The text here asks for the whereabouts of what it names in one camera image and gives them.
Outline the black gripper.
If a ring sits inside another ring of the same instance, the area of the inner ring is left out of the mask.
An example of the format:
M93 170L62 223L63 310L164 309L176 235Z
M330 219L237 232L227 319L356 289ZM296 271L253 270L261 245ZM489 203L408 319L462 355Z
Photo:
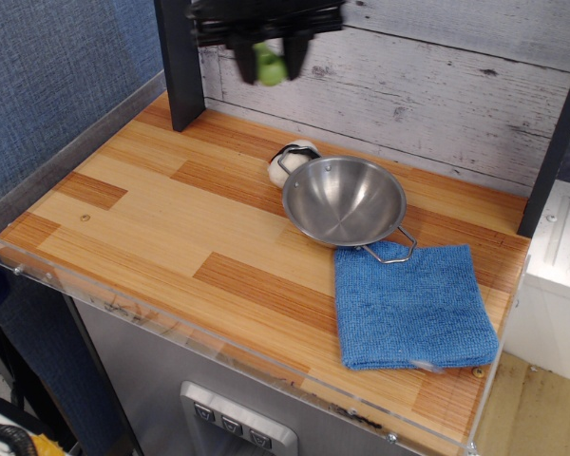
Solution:
M228 45L234 52L241 80L257 81L254 44L283 38L288 79L297 79L311 38L343 26L342 1L195 1L186 16L193 21L193 36L200 47Z

